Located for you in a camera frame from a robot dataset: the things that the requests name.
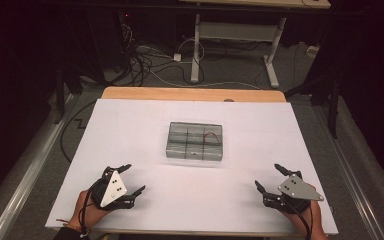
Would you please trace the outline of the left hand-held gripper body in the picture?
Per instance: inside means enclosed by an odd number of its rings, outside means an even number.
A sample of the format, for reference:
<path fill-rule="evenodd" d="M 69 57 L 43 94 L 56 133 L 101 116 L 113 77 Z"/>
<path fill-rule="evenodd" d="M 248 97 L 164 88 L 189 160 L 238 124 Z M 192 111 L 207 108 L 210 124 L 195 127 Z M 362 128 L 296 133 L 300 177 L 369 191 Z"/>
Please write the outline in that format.
<path fill-rule="evenodd" d="M 107 167 L 101 178 L 92 187 L 92 201 L 100 210 L 113 211 L 117 209 L 130 209 L 134 200 L 128 201 L 127 188 L 121 179 L 121 173 L 114 168 Z"/>

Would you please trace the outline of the person's left hand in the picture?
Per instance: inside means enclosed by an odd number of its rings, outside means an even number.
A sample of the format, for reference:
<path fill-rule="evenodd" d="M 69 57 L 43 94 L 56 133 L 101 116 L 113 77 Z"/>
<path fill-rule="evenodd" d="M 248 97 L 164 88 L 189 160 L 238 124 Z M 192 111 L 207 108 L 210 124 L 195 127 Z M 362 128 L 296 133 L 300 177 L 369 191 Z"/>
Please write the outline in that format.
<path fill-rule="evenodd" d="M 88 191 L 84 190 L 79 193 L 73 215 L 68 221 L 68 225 L 77 230 L 81 230 L 82 227 L 91 229 L 108 214 L 108 211 L 98 209 L 88 196 Z"/>

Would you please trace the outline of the black metal stand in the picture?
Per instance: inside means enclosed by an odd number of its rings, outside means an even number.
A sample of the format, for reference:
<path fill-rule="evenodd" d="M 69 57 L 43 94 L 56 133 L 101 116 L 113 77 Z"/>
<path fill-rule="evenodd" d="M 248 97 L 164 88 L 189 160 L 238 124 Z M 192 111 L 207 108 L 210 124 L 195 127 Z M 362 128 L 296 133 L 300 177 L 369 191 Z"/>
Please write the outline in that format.
<path fill-rule="evenodd" d="M 310 95 L 310 102 L 315 106 L 328 106 L 327 128 L 331 136 L 337 138 L 337 115 L 341 76 L 323 74 L 311 78 L 309 81 L 294 87 L 284 93 L 285 98 L 291 98 L 297 94 Z"/>
<path fill-rule="evenodd" d="M 59 123 L 65 115 L 65 88 L 72 94 L 81 94 L 83 87 L 78 71 L 70 64 L 58 65 L 55 70 L 57 119 Z"/>

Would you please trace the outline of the red rubber band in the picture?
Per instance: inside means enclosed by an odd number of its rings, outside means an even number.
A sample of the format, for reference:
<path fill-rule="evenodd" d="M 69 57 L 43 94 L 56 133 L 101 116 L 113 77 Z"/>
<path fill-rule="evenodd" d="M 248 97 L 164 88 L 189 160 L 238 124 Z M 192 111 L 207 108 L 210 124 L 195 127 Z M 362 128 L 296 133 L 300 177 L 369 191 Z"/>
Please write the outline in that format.
<path fill-rule="evenodd" d="M 212 142 L 209 142 L 207 139 L 209 137 L 214 137 L 215 138 L 215 142 L 217 143 L 221 143 L 221 141 L 219 140 L 218 136 L 214 133 L 214 132 L 208 132 L 208 133 L 205 133 L 204 136 L 203 136 L 203 142 L 204 143 L 212 143 Z"/>

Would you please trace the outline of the white-legged desk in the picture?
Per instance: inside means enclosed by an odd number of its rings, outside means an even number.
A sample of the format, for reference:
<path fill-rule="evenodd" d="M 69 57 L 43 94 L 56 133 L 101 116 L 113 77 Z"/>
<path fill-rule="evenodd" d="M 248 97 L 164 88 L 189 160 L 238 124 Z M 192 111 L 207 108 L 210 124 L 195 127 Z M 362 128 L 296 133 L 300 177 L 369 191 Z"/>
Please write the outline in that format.
<path fill-rule="evenodd" d="M 182 0 L 197 7 L 210 4 L 234 7 L 250 7 L 256 10 L 264 7 L 268 10 L 327 10 L 331 8 L 329 0 Z M 200 80 L 200 61 L 204 56 L 201 39 L 263 41 L 271 44 L 271 52 L 263 56 L 264 70 L 272 88 L 277 89 L 279 82 L 273 66 L 273 59 L 279 45 L 286 17 L 280 17 L 274 23 L 239 23 L 227 20 L 203 21 L 200 14 L 195 15 L 193 56 L 191 60 L 191 77 L 193 83 Z"/>

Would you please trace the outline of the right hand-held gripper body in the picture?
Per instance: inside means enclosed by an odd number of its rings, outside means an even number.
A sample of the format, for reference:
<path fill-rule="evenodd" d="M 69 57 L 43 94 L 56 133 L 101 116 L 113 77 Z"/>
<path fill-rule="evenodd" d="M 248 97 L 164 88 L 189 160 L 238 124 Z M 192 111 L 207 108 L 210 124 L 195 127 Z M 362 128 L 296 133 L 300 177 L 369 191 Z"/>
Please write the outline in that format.
<path fill-rule="evenodd" d="M 301 214 L 311 206 L 312 200 L 324 200 L 321 194 L 303 181 L 300 171 L 282 171 L 282 174 L 287 179 L 278 185 L 279 194 L 262 189 L 263 204 L 266 207 L 289 214 Z"/>

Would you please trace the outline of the wooden table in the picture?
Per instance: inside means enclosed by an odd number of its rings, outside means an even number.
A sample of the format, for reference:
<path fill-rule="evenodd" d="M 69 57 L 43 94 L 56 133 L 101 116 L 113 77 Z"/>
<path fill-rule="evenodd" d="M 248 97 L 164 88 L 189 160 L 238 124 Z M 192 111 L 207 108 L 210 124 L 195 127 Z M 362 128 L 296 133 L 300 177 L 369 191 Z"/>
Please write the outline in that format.
<path fill-rule="evenodd" d="M 102 99 L 270 102 L 284 103 L 286 98 L 275 90 L 198 89 L 161 87 L 107 87 Z"/>

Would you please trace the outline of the clear grey compartment box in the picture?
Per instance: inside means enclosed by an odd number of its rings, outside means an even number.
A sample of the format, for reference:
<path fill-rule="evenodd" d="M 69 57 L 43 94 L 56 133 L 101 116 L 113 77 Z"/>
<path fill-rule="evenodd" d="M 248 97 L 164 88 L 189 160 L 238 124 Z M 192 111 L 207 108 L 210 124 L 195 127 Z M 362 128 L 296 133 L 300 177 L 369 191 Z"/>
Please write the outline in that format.
<path fill-rule="evenodd" d="M 205 133 L 214 132 L 221 143 L 214 137 L 204 143 Z M 168 158 L 201 161 L 221 161 L 223 158 L 223 128 L 217 124 L 171 122 L 166 143 Z"/>

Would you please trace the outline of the metal floor rail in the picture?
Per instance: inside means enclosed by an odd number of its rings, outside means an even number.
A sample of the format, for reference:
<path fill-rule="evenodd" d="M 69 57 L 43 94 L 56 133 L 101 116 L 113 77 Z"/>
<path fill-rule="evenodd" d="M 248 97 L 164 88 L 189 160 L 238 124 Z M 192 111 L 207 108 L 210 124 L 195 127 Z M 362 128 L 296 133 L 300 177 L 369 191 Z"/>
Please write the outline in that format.
<path fill-rule="evenodd" d="M 384 231 L 382 230 L 375 213 L 373 211 L 373 207 L 371 206 L 370 201 L 367 196 L 363 192 L 361 185 L 359 184 L 355 174 L 353 173 L 348 159 L 346 158 L 342 148 L 337 139 L 335 139 L 328 126 L 327 120 L 324 115 L 324 111 L 321 107 L 314 107 L 313 111 L 315 112 L 316 118 L 321 125 L 321 128 L 327 135 L 330 145 L 333 147 L 336 162 L 338 168 L 341 172 L 341 175 L 344 177 L 347 188 L 350 192 L 351 198 L 354 201 L 354 205 L 356 206 L 360 218 L 363 221 L 366 230 L 370 236 L 371 240 L 384 240 Z"/>
<path fill-rule="evenodd" d="M 8 236 L 78 99 L 78 94 L 69 94 L 63 101 L 64 113 L 51 111 L 20 159 L 3 178 L 0 185 L 0 240 Z"/>

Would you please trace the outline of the person's right hand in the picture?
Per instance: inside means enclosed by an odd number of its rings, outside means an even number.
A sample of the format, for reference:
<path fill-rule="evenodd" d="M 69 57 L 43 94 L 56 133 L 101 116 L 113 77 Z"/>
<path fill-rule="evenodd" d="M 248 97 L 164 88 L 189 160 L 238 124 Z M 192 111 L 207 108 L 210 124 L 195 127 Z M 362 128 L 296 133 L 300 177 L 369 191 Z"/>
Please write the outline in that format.
<path fill-rule="evenodd" d="M 322 226 L 321 210 L 317 201 L 311 201 L 310 207 L 301 215 L 284 213 L 284 216 L 304 236 L 305 240 L 309 240 L 314 233 L 326 234 Z"/>

